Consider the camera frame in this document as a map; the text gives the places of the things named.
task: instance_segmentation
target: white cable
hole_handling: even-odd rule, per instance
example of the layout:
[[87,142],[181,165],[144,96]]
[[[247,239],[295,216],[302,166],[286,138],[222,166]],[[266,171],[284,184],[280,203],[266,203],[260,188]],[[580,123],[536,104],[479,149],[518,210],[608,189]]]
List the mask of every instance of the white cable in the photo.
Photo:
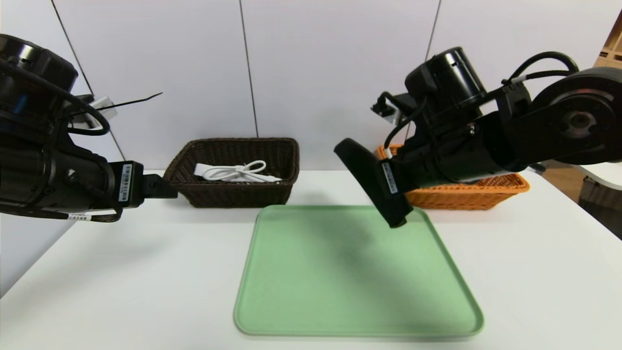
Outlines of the white cable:
[[266,168],[266,162],[253,161],[246,165],[235,166],[209,166],[197,164],[195,175],[199,175],[207,181],[251,181],[251,182],[274,182],[280,181],[278,177],[257,174]]

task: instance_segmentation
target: barcode label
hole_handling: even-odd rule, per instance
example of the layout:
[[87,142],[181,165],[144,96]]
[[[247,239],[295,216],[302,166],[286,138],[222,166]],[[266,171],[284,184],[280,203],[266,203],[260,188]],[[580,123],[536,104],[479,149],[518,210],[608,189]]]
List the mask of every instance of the barcode label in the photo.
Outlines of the barcode label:
[[129,182],[132,178],[132,164],[125,164],[121,170],[121,186],[119,187],[119,202],[129,199]]
[[387,179],[387,184],[389,185],[389,191],[391,192],[391,194],[397,193],[397,185],[395,184],[393,172],[391,171],[391,166],[389,165],[389,163],[383,163],[383,171],[384,177]]

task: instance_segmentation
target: white wall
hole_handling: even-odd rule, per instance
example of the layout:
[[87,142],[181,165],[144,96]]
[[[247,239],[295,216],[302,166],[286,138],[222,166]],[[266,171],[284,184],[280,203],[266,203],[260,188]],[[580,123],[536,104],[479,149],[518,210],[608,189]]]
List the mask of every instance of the white wall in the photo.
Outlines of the white wall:
[[378,147],[392,126],[369,108],[385,90],[406,92],[438,4],[243,0],[259,136],[298,140],[302,169],[344,169],[333,148],[346,137]]
[[[563,52],[579,69],[587,69],[594,65],[620,9],[620,0],[442,0],[428,58],[462,46],[489,91],[543,51]],[[547,59],[526,72],[552,69],[565,66]],[[558,79],[535,79],[525,85],[535,98]],[[485,110],[496,110],[496,105]]]
[[[49,0],[2,0],[0,31],[48,48],[78,68],[77,61]],[[72,93],[89,93],[79,76]],[[111,135],[74,138],[79,146],[98,153],[109,161],[123,160]],[[2,216],[0,225],[0,296],[32,266],[73,222]]]
[[185,143],[255,137],[238,0],[56,0],[96,94],[123,102],[111,121],[127,159],[163,169]]

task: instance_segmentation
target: orange wicker basket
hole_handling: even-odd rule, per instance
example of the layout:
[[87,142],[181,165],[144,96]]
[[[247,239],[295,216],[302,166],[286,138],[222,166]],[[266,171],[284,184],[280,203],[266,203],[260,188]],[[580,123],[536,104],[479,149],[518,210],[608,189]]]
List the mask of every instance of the orange wicker basket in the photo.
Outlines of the orange wicker basket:
[[[391,153],[397,154],[401,144],[390,145]],[[386,158],[384,148],[376,150],[380,159]],[[408,192],[406,197],[413,206],[428,209],[487,210],[515,194],[527,192],[529,183],[519,174],[482,179],[476,184],[451,184]]]

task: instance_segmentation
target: white charging cable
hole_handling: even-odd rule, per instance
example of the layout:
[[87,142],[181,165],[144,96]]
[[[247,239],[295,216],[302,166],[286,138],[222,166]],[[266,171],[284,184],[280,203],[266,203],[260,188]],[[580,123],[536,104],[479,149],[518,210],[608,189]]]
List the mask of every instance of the white charging cable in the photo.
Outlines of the white charging cable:
[[[256,166],[258,164],[260,164],[261,166],[256,169],[251,169],[253,166]],[[208,166],[208,169],[205,169],[201,172],[201,176],[208,181],[243,181],[243,179],[245,179],[255,180],[256,182],[274,182],[281,180],[278,177],[257,174],[265,168],[266,162],[262,160],[253,161],[246,165]]]

